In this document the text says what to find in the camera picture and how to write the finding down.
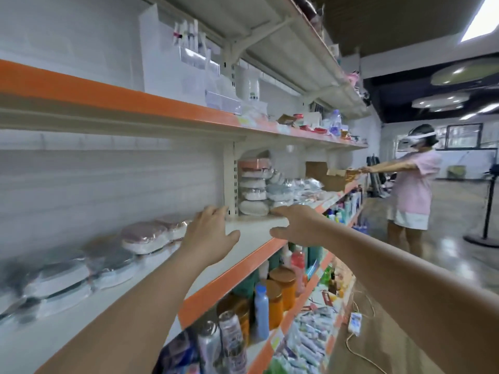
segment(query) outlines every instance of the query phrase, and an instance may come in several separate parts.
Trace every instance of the hair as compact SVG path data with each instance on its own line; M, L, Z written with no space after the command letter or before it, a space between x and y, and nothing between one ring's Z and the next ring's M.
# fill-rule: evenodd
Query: hair
M435 132L435 129L433 128L432 125L429 125L428 123L424 123L422 125L417 126L414 129L412 129L411 132L409 132L409 135L423 135L425 133L430 133L430 132ZM433 147L435 144L438 143L438 139L437 139L436 135L426 137L426 138L424 138L424 140L425 140L425 147Z

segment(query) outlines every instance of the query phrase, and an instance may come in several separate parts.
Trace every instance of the hand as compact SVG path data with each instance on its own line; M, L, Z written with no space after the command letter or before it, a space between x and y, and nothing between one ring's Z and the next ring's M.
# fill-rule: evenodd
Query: hand
M206 206L204 211L196 214L187 227L179 250L191 254L192 258L202 265L202 269L216 264L227 256L239 241L241 235L239 230L225 234L227 208Z
M304 247L322 246L324 243L321 238L323 226L326 225L330 228L331 225L334 225L310 206L281 206L272 209L271 213L285 216L290 221L290 225L287 227L271 228L271 236Z
M374 173L373 167L371 166L363 166L362 168L359 168L359 171L361 173Z

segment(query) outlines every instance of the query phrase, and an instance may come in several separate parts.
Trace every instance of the pink shirt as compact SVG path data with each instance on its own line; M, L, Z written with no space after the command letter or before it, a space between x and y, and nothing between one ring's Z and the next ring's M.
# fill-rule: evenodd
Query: pink shirt
M400 158L418 166L418 170L401 171L393 185L391 201L397 210L429 215L432 202L431 180L440 170L441 156L435 150L409 152Z

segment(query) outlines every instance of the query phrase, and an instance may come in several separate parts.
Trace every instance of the black ceiling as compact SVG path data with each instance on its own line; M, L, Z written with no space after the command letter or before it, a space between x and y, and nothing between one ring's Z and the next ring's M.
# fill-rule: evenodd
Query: black ceiling
M482 0L312 0L343 56L362 56L457 34Z
M480 57L499 58L499 53ZM476 58L373 77L364 80L364 87L371 93L373 105L384 123L461 117L491 102L499 102L499 73L479 81L450 86L434 86L430 83L430 79L432 74L442 68L471 59ZM428 109L412 107L412 101L415 99L457 91L466 91L471 95L462 109L430 112Z

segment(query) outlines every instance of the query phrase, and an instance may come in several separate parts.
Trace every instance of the blue bottle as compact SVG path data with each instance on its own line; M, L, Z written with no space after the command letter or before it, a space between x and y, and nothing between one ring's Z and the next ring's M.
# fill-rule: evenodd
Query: blue bottle
M257 339L268 339L268 296L264 284L258 283L255 287L254 307L257 319Z

